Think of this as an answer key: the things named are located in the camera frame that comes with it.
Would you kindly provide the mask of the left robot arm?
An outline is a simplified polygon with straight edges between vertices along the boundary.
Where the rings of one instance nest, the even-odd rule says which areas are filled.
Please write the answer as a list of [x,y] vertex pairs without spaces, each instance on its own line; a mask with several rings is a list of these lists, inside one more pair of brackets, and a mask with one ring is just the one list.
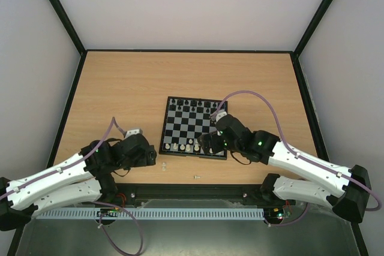
[[152,166],[157,153],[141,134],[96,140],[62,163],[22,179],[1,178],[1,231],[15,230],[42,213],[71,204],[110,203],[113,174]]

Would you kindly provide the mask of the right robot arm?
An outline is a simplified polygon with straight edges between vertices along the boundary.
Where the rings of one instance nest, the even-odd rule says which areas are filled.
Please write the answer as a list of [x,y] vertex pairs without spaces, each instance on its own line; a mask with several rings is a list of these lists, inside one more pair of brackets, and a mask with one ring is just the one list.
[[284,144],[282,138],[270,132],[250,131],[225,112],[218,114],[215,126],[215,131],[197,139],[205,153],[224,150],[239,153],[250,162],[282,168],[300,176],[297,180],[268,174],[258,192],[266,202],[298,200],[327,207],[346,221],[362,222],[370,189],[365,168],[331,164]]

